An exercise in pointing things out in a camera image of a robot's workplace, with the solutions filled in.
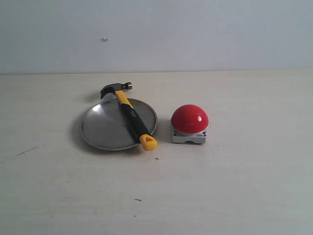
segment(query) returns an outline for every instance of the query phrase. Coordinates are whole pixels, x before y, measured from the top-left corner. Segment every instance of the white table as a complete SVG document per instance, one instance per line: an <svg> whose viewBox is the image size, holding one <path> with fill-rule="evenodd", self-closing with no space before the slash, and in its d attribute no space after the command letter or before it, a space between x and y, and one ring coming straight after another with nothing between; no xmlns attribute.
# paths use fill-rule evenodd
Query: white table
<svg viewBox="0 0 313 235"><path fill-rule="evenodd" d="M87 146L82 114L128 81L158 148ZM183 104L208 144L171 143ZM0 107L0 234L313 234L313 70L0 76Z"/></svg>

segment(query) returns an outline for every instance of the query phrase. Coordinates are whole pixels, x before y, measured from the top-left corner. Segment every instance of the hammer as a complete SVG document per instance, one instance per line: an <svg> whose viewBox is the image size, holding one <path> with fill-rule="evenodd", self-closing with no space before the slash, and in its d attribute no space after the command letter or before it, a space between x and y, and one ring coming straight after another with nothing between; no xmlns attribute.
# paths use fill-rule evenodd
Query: hammer
<svg viewBox="0 0 313 235"><path fill-rule="evenodd" d="M127 120L131 124L133 130L139 136L139 141L142 145L142 148L146 151L151 151L157 147L157 141L151 136L147 127L123 92L123 90L130 90L132 88L133 86L131 82L127 82L125 84L114 83L107 85L101 90L101 99L108 93L113 93L116 96L121 104L124 114L127 117Z"/></svg>

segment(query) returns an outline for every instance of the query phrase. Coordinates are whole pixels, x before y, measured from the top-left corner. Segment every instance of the red button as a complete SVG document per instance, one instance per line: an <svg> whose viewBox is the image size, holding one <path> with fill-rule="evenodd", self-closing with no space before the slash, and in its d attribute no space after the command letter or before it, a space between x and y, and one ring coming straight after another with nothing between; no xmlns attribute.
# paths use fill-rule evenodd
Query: red button
<svg viewBox="0 0 313 235"><path fill-rule="evenodd" d="M176 130L193 134L203 131L209 124L209 118L199 106L186 104L176 109L171 123Z"/></svg>

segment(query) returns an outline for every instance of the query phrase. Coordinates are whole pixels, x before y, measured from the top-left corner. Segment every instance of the metal plate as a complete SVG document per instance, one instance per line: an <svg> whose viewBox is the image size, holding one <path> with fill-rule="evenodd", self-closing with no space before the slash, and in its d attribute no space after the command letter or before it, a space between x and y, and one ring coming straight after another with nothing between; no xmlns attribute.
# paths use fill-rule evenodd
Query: metal plate
<svg viewBox="0 0 313 235"><path fill-rule="evenodd" d="M152 134L157 127L155 111L140 100L128 100ZM124 150L139 144L117 99L107 100L90 109L82 118L81 134L90 145L109 151Z"/></svg>

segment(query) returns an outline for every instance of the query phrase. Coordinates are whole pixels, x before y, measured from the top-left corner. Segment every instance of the black and yellow handle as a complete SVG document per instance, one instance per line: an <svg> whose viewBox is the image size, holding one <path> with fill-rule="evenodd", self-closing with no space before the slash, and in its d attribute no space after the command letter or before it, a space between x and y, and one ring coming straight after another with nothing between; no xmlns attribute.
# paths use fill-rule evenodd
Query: black and yellow handle
<svg viewBox="0 0 313 235"><path fill-rule="evenodd" d="M115 91L115 96L120 102L122 109L128 121L130 122L132 128L139 136L142 148L146 151L154 150L157 147L156 139L151 136L150 132L148 131L147 127L141 120L140 116L127 99L125 93L122 90Z"/></svg>

